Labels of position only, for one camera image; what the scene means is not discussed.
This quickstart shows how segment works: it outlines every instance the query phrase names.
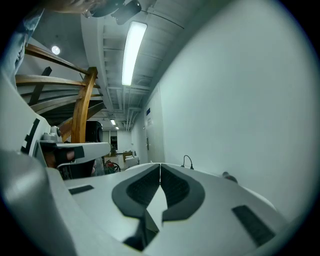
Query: ceiling light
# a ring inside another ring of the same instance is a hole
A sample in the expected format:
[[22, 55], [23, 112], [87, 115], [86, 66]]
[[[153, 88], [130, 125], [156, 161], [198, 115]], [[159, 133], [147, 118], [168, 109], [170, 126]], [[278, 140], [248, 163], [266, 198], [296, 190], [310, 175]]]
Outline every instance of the ceiling light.
[[147, 24], [136, 21], [130, 23], [123, 55], [122, 85], [124, 86], [131, 85], [139, 48], [146, 29]]
[[60, 53], [60, 49], [58, 46], [53, 46], [51, 51], [55, 54], [58, 55]]

